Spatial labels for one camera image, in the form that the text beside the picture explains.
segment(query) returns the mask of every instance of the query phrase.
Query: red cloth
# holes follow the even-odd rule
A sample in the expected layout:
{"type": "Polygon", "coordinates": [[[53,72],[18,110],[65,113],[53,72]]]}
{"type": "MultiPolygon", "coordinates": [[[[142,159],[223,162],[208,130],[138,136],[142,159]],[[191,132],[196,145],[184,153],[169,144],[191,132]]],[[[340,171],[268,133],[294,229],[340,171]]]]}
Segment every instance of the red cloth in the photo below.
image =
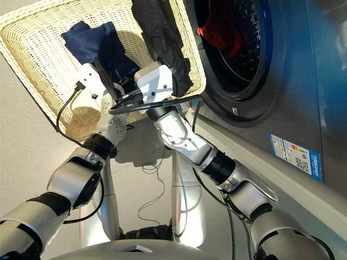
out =
{"type": "Polygon", "coordinates": [[[210,16],[203,27],[196,29],[212,46],[232,59],[243,45],[249,44],[250,29],[230,0],[211,0],[210,16]]]}

